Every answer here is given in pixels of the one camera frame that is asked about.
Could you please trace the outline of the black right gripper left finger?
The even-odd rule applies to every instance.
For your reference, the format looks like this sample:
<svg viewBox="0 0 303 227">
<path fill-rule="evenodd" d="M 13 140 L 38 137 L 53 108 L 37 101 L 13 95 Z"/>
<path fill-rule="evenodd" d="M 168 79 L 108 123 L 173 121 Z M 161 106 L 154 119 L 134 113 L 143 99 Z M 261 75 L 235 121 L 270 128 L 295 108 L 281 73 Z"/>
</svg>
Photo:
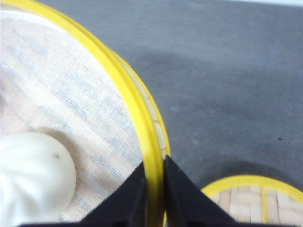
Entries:
<svg viewBox="0 0 303 227">
<path fill-rule="evenodd" d="M 143 164 L 92 212 L 79 222 L 23 224 L 23 227 L 144 227 L 146 178 Z"/>
</svg>

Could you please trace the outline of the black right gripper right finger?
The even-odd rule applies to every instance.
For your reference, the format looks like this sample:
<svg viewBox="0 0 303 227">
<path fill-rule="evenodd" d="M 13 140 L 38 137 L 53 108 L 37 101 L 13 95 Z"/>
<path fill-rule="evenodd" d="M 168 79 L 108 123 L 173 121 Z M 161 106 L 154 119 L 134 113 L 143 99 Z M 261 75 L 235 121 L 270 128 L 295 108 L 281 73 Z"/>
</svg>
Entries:
<svg viewBox="0 0 303 227">
<path fill-rule="evenodd" d="M 236 221 L 204 195 L 170 158 L 165 158 L 165 204 L 169 227 L 235 227 Z"/>
</svg>

